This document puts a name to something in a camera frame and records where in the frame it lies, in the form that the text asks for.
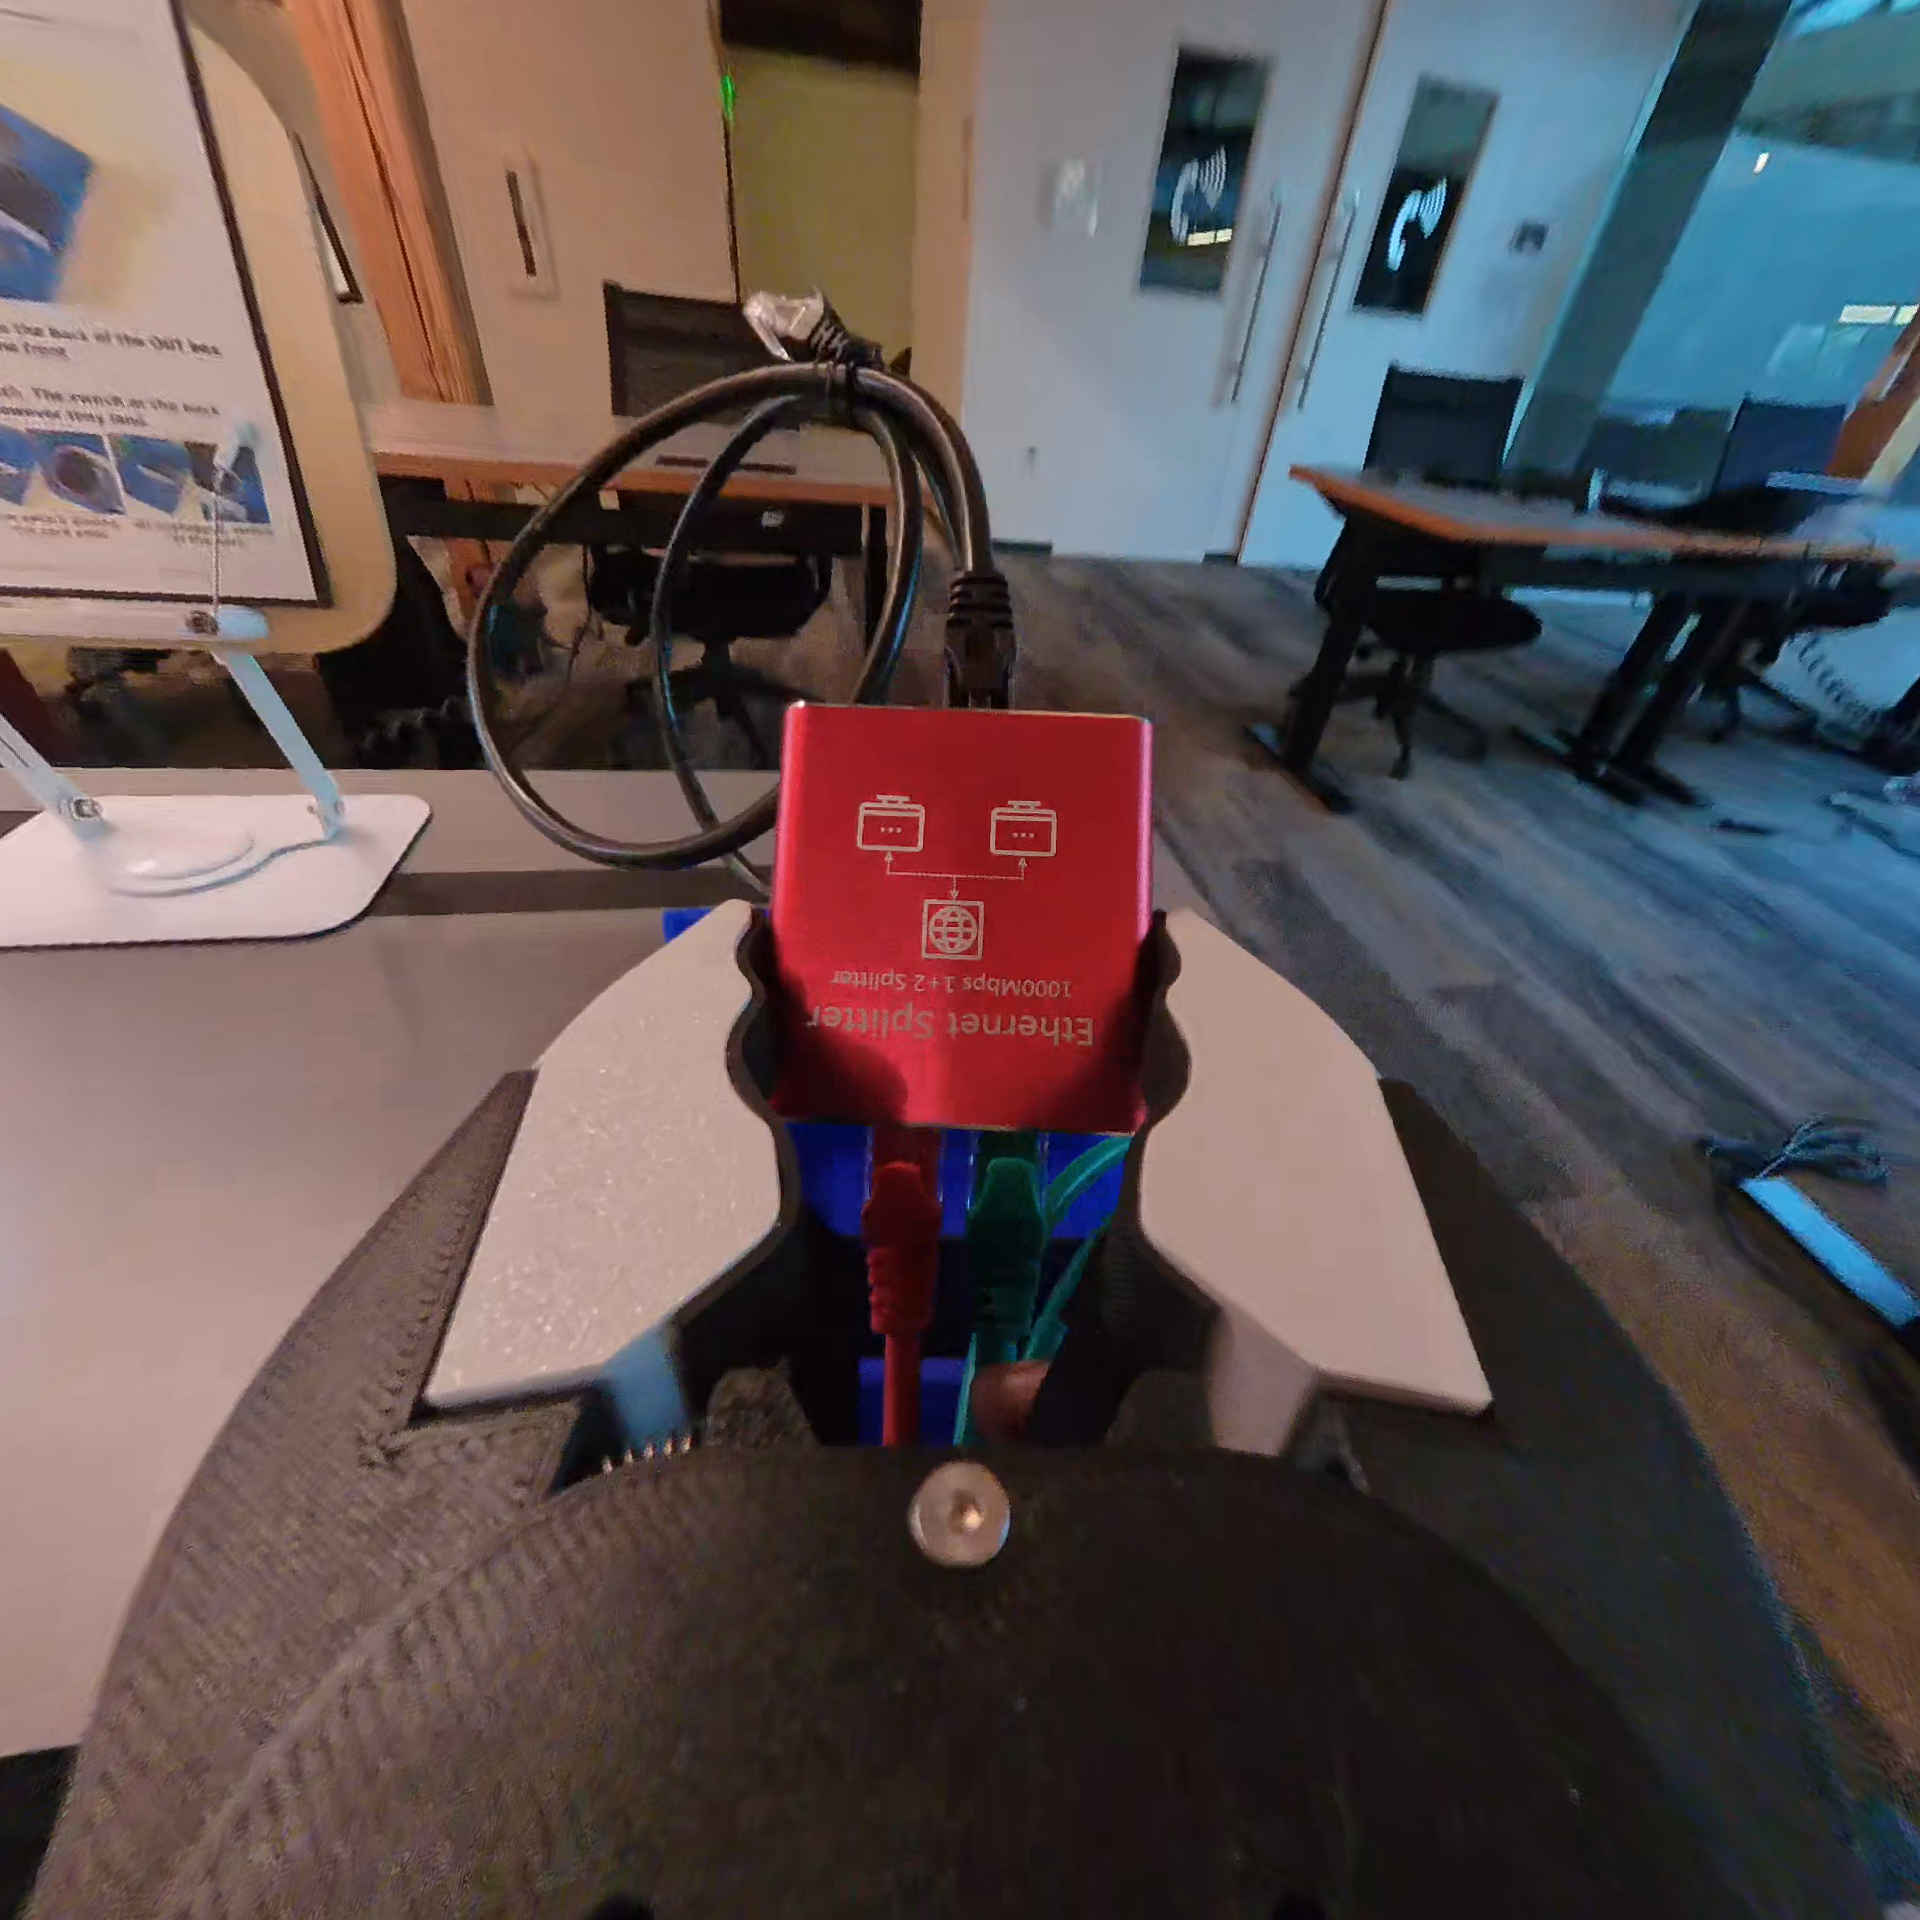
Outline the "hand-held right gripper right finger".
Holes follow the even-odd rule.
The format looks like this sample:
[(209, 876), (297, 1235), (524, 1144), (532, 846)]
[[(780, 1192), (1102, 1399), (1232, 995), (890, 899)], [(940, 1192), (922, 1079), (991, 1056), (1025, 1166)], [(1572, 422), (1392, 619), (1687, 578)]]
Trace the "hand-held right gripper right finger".
[(1142, 1132), (1135, 1217), (1213, 1312), (1213, 1440), (1279, 1457), (1322, 1392), (1481, 1417), (1493, 1388), (1374, 1064), (1201, 914), (1164, 930), (1184, 1075)]

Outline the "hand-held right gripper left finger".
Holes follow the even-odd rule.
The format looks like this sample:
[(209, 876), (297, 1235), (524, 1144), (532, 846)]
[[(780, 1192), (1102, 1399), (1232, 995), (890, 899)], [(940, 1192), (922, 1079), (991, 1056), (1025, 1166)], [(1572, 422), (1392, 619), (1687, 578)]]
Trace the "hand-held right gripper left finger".
[(590, 1395), (692, 1436), (802, 1316), (800, 1166), (760, 1092), (762, 924), (722, 903), (541, 1055), (422, 1385), (434, 1412)]

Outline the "blue plastic bin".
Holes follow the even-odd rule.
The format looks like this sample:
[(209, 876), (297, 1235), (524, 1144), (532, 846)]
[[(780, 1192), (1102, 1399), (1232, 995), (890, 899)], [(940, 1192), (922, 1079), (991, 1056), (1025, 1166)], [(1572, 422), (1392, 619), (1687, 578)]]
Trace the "blue plastic bin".
[[(800, 1159), (807, 1208), (826, 1232), (854, 1236), (878, 1159), (878, 1134), (846, 1123), (792, 1120), (789, 1136)], [(1079, 1248), (1104, 1230), (1118, 1208), (1125, 1150), (1121, 1138), (1104, 1136), (996, 1136), (969, 1130), (941, 1134), (937, 1192), (943, 1206), (943, 1281), (953, 1294), (945, 1297), (945, 1319), (930, 1334), (933, 1351), (920, 1363), (922, 1440), (935, 1444), (969, 1432), (961, 1402), (972, 1390), (974, 1354), (961, 1342), (972, 1316), (965, 1240), (984, 1166), (999, 1155), (1022, 1155), (1037, 1171), (1048, 1241), (1032, 1307), (1032, 1314), (1042, 1316), (1057, 1286), (1076, 1276), (1072, 1263)]]

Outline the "red ethernet splitter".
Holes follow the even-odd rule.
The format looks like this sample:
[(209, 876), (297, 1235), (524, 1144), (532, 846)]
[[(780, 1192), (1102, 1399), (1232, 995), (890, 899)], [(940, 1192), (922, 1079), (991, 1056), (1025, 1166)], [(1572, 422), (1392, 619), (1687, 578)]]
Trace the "red ethernet splitter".
[(1151, 727), (796, 704), (767, 995), (790, 1120), (1128, 1136)]

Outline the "grey desk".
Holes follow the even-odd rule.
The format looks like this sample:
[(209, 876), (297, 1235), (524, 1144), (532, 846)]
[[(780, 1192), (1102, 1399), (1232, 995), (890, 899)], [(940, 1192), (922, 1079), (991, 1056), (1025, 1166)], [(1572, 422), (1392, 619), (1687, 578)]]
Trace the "grey desk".
[(152, 1545), (318, 1287), (722, 871), (564, 855), (484, 772), (311, 943), (5, 954), (1, 1752), (76, 1744)]

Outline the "floor power strip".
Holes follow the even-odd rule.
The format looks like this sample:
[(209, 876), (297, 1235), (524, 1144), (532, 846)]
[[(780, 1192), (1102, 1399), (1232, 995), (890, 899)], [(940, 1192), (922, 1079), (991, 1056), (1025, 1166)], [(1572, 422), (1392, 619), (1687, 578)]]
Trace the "floor power strip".
[(1694, 1152), (1710, 1177), (1719, 1217), (1729, 1227), (1746, 1217), (1766, 1223), (1828, 1282), (1871, 1312), (1898, 1347), (1916, 1354), (1916, 1281), (1846, 1230), (1808, 1188), (1830, 1185), (1885, 1192), (1890, 1166), (1863, 1120), (1815, 1116), (1776, 1138), (1704, 1134), (1694, 1142)]

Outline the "wooden office table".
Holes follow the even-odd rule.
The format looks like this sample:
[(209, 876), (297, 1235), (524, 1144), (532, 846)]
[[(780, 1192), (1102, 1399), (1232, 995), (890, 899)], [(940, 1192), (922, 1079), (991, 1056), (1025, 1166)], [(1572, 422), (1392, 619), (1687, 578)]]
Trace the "wooden office table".
[[(445, 563), (457, 634), (524, 523), (624, 422), (518, 424), (495, 408), (390, 400), (364, 410), (390, 530), (431, 543)], [(682, 498), (733, 435), (697, 424), (638, 455), (570, 511), (553, 546), (662, 550)], [(864, 638), (884, 599), (893, 491), (879, 450), (853, 430), (785, 425), (759, 442), (726, 481), (698, 529), (703, 553), (725, 560), (808, 559), (847, 568)]]
[(1895, 594), (1916, 590), (1916, 511), (1876, 496), (1816, 491), (1801, 526), (1729, 536), (1358, 468), (1293, 465), (1287, 475), (1343, 518), (1367, 580), (1381, 574), (1385, 538), (1423, 538), (1461, 552), (1468, 584), (1481, 592), (1621, 590), (1688, 607), (1694, 630), (1677, 656), (1669, 656), (1677, 616), (1663, 614), (1599, 687), (1574, 735), (1524, 736), (1530, 750), (1629, 808), (1648, 799), (1706, 804), (1660, 758), (1682, 708), (1733, 655), (1751, 608), (1784, 607), (1834, 568), (1868, 569)]

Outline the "black office chair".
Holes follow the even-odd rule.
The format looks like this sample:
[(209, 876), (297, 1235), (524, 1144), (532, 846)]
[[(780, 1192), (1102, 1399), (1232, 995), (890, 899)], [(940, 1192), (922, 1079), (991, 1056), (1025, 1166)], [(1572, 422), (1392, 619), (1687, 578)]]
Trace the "black office chair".
[[(604, 286), (609, 412), (645, 416), (717, 378), (752, 368), (765, 350), (736, 307)], [(698, 660), (669, 672), (681, 719), (711, 707), (767, 768), (773, 748), (759, 712), (780, 713), (800, 696), (733, 660), (741, 640), (792, 640), (824, 607), (838, 560), (865, 544), (862, 511), (762, 508), (717, 504), (708, 536), (742, 536), (748, 546), (697, 550), (669, 594), (673, 636), (698, 648)]]
[[(1438, 376), (1392, 366), (1362, 468), (1493, 491), (1519, 392), (1518, 376)], [(1524, 604), (1481, 588), (1477, 568), (1465, 544), (1389, 522), (1345, 520), (1313, 580), (1311, 599), (1321, 610), (1358, 614), (1360, 655), (1385, 655), (1382, 667), (1349, 672), (1340, 703), (1370, 700), (1374, 716), (1389, 724), (1397, 739), (1393, 780), (1409, 771), (1418, 713), (1457, 731), (1472, 760), (1487, 754), (1486, 729), (1433, 696), (1433, 670), (1445, 659), (1518, 651), (1542, 634), (1542, 622)]]

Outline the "instruction sign on white stand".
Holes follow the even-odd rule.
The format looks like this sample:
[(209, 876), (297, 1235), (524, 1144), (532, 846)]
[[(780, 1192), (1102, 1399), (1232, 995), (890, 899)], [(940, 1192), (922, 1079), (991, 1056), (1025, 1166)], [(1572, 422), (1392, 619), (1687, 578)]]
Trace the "instruction sign on white stand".
[(350, 799), (266, 656), (393, 610), (398, 563), (312, 191), (183, 6), (1, 17), (5, 642), (201, 655), (279, 792), (86, 792), (5, 721), (5, 951), (266, 944), (358, 922), (430, 823)]

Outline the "wooden post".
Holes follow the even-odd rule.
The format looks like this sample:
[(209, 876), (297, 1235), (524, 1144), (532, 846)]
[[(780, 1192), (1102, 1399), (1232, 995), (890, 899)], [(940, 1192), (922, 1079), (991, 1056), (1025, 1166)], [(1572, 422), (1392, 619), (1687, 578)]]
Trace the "wooden post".
[(490, 399), (398, 3), (292, 3), (352, 262), (407, 400)]

